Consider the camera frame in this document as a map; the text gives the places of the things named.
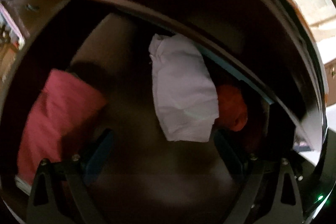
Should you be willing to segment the red orange underwear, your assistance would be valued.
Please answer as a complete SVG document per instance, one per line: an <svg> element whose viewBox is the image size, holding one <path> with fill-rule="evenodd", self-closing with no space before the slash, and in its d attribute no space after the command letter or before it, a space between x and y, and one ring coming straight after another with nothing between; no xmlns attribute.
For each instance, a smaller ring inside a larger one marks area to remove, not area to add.
<svg viewBox="0 0 336 224"><path fill-rule="evenodd" d="M241 91L231 85L217 87L219 117L215 120L217 126L231 131L240 131L248 120L247 106Z"/></svg>

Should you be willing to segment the pale pink underwear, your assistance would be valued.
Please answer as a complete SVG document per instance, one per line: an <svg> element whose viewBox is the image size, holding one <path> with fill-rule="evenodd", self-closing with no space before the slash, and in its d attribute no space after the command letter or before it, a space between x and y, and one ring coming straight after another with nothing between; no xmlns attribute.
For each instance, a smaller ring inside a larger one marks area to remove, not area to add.
<svg viewBox="0 0 336 224"><path fill-rule="evenodd" d="M194 42L182 35L155 34L149 55L155 113L166 139L209 141L219 116L218 96Z"/></svg>

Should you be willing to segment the pink striped cloth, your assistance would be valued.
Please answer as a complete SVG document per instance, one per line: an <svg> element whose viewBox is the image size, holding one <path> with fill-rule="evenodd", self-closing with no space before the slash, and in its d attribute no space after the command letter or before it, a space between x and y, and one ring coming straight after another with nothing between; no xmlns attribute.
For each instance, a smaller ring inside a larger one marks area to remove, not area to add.
<svg viewBox="0 0 336 224"><path fill-rule="evenodd" d="M16 49L22 50L25 46L25 38L23 37L19 27L1 3L1 45L12 44Z"/></svg>

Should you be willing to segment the dark red knit underwear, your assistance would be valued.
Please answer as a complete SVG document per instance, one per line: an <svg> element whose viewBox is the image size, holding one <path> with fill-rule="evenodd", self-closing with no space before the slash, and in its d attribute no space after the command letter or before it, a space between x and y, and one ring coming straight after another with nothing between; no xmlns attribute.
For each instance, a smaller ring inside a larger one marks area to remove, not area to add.
<svg viewBox="0 0 336 224"><path fill-rule="evenodd" d="M106 105L103 94L76 76L53 69L28 115L18 152L18 177L33 184L40 161L76 151L85 128Z"/></svg>

